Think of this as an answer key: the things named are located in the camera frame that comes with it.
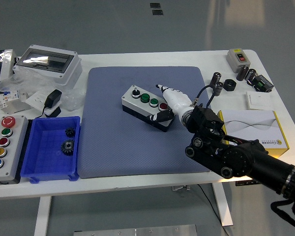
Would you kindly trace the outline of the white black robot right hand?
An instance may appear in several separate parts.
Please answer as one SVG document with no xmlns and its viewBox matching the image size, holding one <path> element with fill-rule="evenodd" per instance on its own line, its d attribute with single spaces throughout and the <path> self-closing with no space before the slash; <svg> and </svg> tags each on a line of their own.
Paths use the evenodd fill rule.
<svg viewBox="0 0 295 236">
<path fill-rule="evenodd" d="M 178 115 L 179 121 L 182 125 L 186 124 L 188 116 L 192 113 L 193 107 L 191 106 L 192 101 L 187 94 L 180 90 L 166 87 L 160 84 L 156 85 L 162 91 L 163 98 L 167 102 L 169 109 L 158 112 L 154 115 L 148 116 L 147 118 L 153 122 L 164 122 L 174 118 Z"/>
</svg>

